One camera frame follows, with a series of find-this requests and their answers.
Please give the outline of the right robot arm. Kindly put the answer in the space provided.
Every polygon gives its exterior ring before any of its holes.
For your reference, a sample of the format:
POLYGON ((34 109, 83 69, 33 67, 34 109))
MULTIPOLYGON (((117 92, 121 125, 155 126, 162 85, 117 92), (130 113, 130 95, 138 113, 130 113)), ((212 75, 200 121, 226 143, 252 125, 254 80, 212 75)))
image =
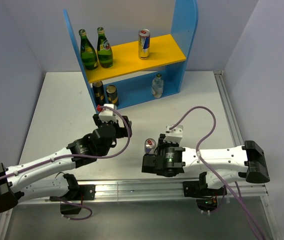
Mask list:
POLYGON ((143 156, 143 173, 170 178, 190 172, 199 179, 198 189, 204 195, 241 180, 251 184, 270 182, 265 153, 253 140, 232 148, 196 150, 166 138, 161 134, 154 152, 143 156))

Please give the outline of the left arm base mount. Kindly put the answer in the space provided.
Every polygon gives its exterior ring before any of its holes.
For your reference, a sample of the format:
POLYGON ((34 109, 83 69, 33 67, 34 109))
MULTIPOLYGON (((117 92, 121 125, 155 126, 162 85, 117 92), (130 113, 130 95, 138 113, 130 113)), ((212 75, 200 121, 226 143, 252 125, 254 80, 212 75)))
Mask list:
POLYGON ((70 199, 66 197, 50 196, 50 202, 60 202, 60 213, 63 218, 72 221, 81 221, 90 218, 93 211, 84 205, 84 201, 93 201, 95 199, 96 186, 94 184, 85 184, 79 186, 79 191, 70 199), (75 217, 82 209, 89 211, 89 215, 85 217, 75 217))

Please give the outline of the Red Bull can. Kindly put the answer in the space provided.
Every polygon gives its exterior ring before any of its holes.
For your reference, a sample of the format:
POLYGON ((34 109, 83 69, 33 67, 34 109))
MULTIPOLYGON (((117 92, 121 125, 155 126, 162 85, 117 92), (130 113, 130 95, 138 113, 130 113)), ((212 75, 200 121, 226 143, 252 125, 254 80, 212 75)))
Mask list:
POLYGON ((138 33, 138 56, 140 59, 147 59, 150 55, 150 31, 141 29, 138 33))
POLYGON ((148 138, 144 142, 144 151, 146 154, 152 154, 157 147, 157 143, 153 138, 148 138))

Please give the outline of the black gold can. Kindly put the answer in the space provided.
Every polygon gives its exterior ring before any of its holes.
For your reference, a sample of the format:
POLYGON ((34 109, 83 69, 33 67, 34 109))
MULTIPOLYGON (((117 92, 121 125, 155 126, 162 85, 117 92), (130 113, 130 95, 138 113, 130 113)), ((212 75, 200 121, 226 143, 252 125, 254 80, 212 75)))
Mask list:
POLYGON ((106 96, 109 104, 119 105, 119 98, 117 93, 117 88, 115 85, 108 85, 106 87, 106 96))
POLYGON ((92 84, 96 105, 103 106, 106 103, 105 90, 102 81, 97 81, 92 84))

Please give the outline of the clear glass bottle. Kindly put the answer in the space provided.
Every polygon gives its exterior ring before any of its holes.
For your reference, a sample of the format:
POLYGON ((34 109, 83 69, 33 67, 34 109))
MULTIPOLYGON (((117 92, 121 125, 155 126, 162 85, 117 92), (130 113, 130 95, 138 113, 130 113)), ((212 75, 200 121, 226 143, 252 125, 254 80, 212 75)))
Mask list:
POLYGON ((155 78, 152 80, 151 85, 151 92, 152 95, 158 99, 163 94, 163 88, 164 88, 164 80, 162 79, 162 75, 160 73, 157 73, 155 78))

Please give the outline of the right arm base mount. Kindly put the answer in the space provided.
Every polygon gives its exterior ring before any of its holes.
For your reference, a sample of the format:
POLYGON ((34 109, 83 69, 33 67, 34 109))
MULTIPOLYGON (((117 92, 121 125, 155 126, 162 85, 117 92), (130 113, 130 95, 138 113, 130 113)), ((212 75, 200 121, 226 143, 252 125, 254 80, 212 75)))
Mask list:
POLYGON ((207 184, 202 184, 199 180, 195 181, 183 181, 183 194, 185 198, 196 199, 196 206, 200 211, 211 213, 219 207, 218 197, 224 197, 227 194, 226 187, 220 187, 218 189, 208 188, 207 184))

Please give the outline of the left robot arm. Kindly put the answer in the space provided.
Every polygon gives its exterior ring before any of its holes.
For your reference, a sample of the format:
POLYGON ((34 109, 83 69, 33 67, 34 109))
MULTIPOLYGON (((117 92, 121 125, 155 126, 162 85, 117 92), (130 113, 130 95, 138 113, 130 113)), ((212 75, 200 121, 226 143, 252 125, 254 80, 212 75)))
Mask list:
POLYGON ((0 213, 32 199, 54 197, 70 201, 77 198, 80 186, 74 175, 65 174, 58 179, 48 177, 110 158, 109 150, 116 146, 118 139, 132 137, 132 122, 127 116, 120 119, 123 127, 114 114, 94 114, 97 128, 67 147, 25 164, 6 167, 0 163, 0 213))

